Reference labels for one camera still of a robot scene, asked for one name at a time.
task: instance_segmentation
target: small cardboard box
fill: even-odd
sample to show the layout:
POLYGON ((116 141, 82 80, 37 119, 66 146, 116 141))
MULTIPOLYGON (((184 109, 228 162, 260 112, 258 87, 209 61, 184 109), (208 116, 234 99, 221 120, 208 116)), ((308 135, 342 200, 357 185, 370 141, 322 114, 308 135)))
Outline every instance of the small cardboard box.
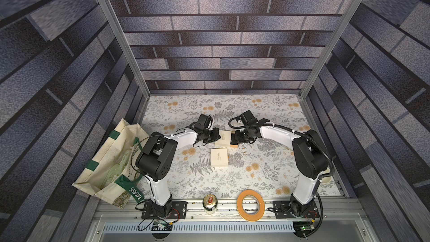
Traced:
POLYGON ((229 148, 231 140, 231 131, 220 130, 219 135, 221 136, 221 138, 215 141, 214 145, 229 148))
POLYGON ((212 167, 228 166, 227 148, 211 149, 211 166, 212 167))

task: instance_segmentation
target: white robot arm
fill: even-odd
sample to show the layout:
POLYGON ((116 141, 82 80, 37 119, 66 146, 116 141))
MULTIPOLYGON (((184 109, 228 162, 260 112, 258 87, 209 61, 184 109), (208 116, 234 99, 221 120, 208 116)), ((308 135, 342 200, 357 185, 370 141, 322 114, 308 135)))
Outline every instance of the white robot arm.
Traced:
MULTIPOLYGON (((165 217, 170 211, 171 194, 164 176, 170 168, 175 151, 188 145, 194 145, 198 141, 209 143, 218 140, 218 129, 209 129, 212 118, 201 115, 198 122, 188 126, 184 132, 164 136, 154 132, 139 154, 136 165, 141 173, 146 174, 151 187, 151 200, 158 208, 159 216, 165 217)), ((290 198, 292 213, 302 216, 309 205, 314 202, 316 190, 323 177, 331 176, 334 170, 330 157, 318 134, 309 130, 306 133, 295 132, 292 129, 276 125, 266 119, 258 121, 248 110, 239 117, 229 121, 229 126, 240 129, 235 132, 235 141, 238 143, 254 142, 258 137, 272 139, 288 148, 292 148, 295 154, 300 176, 296 189, 290 198), (244 126, 232 126, 232 120, 242 121, 244 126), (331 173, 323 174, 330 166, 331 173)))

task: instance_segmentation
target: orange flower print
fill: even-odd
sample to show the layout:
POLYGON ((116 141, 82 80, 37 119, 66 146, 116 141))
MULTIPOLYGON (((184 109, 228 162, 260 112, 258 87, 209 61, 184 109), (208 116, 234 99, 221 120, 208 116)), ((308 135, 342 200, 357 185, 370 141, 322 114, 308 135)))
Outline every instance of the orange flower print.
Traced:
POLYGON ((283 186, 282 191, 284 192, 284 194, 290 194, 291 192, 290 187, 288 186, 283 186))

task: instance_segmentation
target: tape roll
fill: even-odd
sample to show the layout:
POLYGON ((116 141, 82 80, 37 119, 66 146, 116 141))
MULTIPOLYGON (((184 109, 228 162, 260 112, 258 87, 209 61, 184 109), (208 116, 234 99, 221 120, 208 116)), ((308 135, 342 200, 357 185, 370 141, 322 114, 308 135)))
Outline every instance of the tape roll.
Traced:
POLYGON ((239 194, 239 197, 237 198, 236 205, 237 205, 237 211, 239 212, 239 215, 243 219, 245 219, 247 221, 251 221, 251 222, 258 221, 259 219, 261 219, 261 217, 263 217, 263 215, 264 215, 264 211, 266 210, 266 208, 264 206, 263 198, 261 197, 261 195, 259 195, 258 192, 253 191, 253 190, 245 190, 245 191, 241 192, 239 194), (254 214, 248 214, 243 209, 242 202, 243 202, 243 199, 246 196, 251 196, 255 200, 257 200, 257 202, 258 202, 258 210, 257 210, 256 213, 254 213, 254 214))

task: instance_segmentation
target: brick pattern wall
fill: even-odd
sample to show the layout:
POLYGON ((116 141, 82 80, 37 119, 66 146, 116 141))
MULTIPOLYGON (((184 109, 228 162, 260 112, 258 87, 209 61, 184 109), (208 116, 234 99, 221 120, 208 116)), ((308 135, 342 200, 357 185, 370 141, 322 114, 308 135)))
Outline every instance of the brick pattern wall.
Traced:
POLYGON ((97 0, 0 0, 0 241, 82 241, 71 184, 145 99, 97 0))
POLYGON ((152 94, 298 93, 350 0, 110 0, 152 94))
POLYGON ((307 98, 381 241, 430 241, 430 0, 363 0, 307 98))

